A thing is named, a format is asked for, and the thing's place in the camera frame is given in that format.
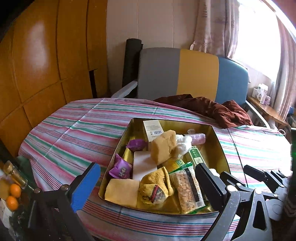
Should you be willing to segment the cereal snack bar packet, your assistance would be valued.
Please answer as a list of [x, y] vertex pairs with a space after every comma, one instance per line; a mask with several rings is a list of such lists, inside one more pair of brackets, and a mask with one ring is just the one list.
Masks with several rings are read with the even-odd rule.
[[178, 193], [181, 214], [195, 213], [206, 206], [191, 162], [171, 172], [169, 176]]

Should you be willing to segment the yellow sock with label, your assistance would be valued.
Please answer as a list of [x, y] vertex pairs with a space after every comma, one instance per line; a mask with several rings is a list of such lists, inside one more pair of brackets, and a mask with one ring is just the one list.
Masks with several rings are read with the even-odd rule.
[[145, 204], [162, 204], [174, 194], [170, 176], [165, 167], [145, 175], [139, 183], [139, 198]]

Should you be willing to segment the yellow sponge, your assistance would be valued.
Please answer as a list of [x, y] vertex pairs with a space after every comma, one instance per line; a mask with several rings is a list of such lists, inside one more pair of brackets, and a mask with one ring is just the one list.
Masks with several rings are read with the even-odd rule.
[[174, 130], [168, 130], [152, 141], [151, 158], [157, 166], [171, 157], [176, 145], [176, 132]]

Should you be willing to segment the white melamine sponge block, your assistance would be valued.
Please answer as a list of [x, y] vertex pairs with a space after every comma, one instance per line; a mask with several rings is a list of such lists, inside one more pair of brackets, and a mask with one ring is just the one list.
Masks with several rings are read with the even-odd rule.
[[150, 151], [136, 151], [133, 154], [132, 179], [140, 181], [142, 178], [157, 170], [156, 163], [151, 158]]

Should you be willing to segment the purple snack packet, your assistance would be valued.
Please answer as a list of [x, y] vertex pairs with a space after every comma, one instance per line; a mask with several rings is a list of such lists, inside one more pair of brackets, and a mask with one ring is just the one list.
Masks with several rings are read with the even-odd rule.
[[114, 166], [109, 171], [109, 175], [116, 179], [129, 179], [131, 171], [132, 165], [116, 154]]
[[128, 142], [126, 145], [126, 148], [128, 148], [130, 151], [142, 151], [147, 147], [147, 142], [143, 139], [133, 139]]

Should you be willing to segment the cream cardboard box with barcode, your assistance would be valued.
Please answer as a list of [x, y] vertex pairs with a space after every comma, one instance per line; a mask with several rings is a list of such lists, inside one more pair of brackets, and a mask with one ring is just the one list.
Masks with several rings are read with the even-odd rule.
[[143, 124], [148, 142], [152, 142], [164, 132], [158, 120], [144, 120]]

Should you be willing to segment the cream knitted sock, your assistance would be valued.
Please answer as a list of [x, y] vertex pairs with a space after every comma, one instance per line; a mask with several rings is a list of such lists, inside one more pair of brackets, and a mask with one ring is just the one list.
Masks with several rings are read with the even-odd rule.
[[192, 147], [192, 137], [184, 135], [176, 135], [176, 147], [173, 149], [173, 156], [181, 158], [184, 156]]

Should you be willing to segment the green tea box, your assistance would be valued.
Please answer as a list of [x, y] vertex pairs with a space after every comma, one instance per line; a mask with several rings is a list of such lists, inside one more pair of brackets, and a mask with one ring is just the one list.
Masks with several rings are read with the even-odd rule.
[[200, 163], [205, 163], [199, 149], [196, 146], [192, 146], [191, 149], [185, 154], [187, 162], [191, 162], [195, 168]]

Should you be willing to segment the striped bed sheet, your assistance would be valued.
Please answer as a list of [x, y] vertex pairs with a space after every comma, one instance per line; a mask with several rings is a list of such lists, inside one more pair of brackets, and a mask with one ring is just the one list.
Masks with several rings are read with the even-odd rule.
[[[211, 125], [231, 174], [251, 188], [263, 183], [245, 177], [243, 166], [260, 170], [288, 169], [290, 144], [267, 128], [222, 129], [215, 121], [174, 106], [142, 99], [77, 100], [34, 127], [19, 149], [29, 159], [36, 184], [45, 191], [71, 183], [91, 162], [104, 173], [133, 118], [186, 121]], [[102, 201], [94, 189], [78, 216], [102, 240], [200, 240], [213, 223], [210, 217], [174, 217], [121, 208]]]

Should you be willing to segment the wooden bedside table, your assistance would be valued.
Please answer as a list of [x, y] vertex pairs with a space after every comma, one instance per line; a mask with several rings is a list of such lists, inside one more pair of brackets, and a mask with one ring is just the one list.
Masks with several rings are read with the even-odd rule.
[[268, 105], [261, 104], [257, 99], [247, 96], [246, 101], [250, 103], [264, 118], [265, 121], [273, 120], [275, 123], [287, 126], [288, 123], [282, 118], [272, 107]]

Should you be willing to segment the gold metal tin box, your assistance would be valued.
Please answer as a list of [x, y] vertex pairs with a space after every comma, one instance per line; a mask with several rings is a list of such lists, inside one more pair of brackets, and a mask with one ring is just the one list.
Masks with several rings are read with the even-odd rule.
[[[147, 135], [144, 129], [143, 118], [133, 118], [125, 132], [123, 133], [120, 141], [115, 148], [114, 154], [111, 158], [111, 161], [106, 169], [106, 172], [103, 176], [98, 195], [101, 200], [105, 200], [105, 191], [108, 183], [113, 178], [109, 175], [109, 171], [114, 166], [115, 155], [119, 154], [125, 161], [129, 162], [132, 165], [133, 169], [133, 154], [134, 152], [126, 148], [126, 145], [130, 140], [133, 139], [143, 139], [147, 141]], [[160, 120], [159, 121], [163, 130], [174, 130], [177, 134], [186, 134], [189, 129], [193, 129], [196, 133], [204, 133], [206, 135], [206, 142], [203, 145], [198, 145], [198, 149], [204, 158], [205, 164], [208, 168], [215, 169], [218, 174], [223, 171], [230, 172], [226, 156], [222, 150], [220, 142], [214, 129], [210, 125], [202, 125], [199, 123], [189, 123], [176, 120]], [[157, 166], [157, 169], [161, 168], [163, 165], [160, 164]], [[145, 204], [142, 201], [138, 201], [136, 208], [131, 208], [137, 211], [143, 211], [147, 213], [157, 213], [161, 215], [170, 215], [176, 216], [181, 214], [181, 207], [178, 199], [178, 193], [175, 192], [174, 195], [167, 198], [167, 200], [162, 204], [152, 205]]]

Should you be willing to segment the glass bottle gold cap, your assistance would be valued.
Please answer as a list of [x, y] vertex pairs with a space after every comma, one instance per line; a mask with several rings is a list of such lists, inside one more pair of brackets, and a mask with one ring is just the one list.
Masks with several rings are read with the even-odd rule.
[[21, 189], [25, 189], [28, 185], [28, 180], [20, 173], [20, 171], [12, 164], [11, 161], [6, 161], [3, 167], [4, 173], [11, 176], [12, 180], [20, 186]]

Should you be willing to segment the purple tissue box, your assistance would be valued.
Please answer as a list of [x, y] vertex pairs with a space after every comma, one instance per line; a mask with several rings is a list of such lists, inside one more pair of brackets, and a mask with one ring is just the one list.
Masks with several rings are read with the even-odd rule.
[[271, 101], [271, 97], [267, 95], [264, 100], [264, 105], [269, 105], [270, 101]]

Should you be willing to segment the grey yellow blue headboard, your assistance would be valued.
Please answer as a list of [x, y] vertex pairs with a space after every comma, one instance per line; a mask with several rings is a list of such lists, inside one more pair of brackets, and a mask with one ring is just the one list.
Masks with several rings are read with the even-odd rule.
[[137, 97], [155, 100], [180, 94], [206, 97], [220, 104], [243, 105], [248, 72], [216, 55], [178, 48], [146, 48], [140, 52]]

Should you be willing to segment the black rolled mat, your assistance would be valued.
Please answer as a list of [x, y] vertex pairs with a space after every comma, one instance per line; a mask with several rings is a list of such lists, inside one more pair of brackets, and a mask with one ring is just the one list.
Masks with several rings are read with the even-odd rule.
[[130, 82], [137, 80], [139, 57], [143, 48], [140, 39], [129, 38], [125, 44], [125, 58], [123, 64], [122, 87], [125, 87]]

